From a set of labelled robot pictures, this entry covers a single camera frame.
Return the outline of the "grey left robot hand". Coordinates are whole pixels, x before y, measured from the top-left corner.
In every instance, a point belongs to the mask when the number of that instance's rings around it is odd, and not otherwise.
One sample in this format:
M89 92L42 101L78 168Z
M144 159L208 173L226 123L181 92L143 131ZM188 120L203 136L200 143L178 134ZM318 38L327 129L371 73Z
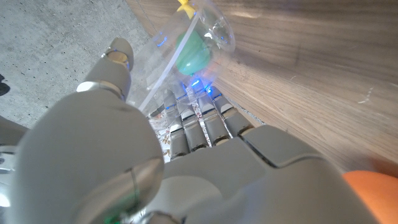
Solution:
M18 142L7 223L375 223L317 150L260 126L165 162L124 101L133 52L114 39L80 84Z

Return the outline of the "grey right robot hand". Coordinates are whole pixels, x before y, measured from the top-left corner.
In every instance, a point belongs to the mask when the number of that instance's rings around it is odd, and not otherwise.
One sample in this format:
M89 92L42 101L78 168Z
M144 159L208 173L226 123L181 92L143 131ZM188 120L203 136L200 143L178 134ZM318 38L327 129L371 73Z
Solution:
M1 207L9 207L9 189L11 176L14 169L16 147L11 145L1 146Z

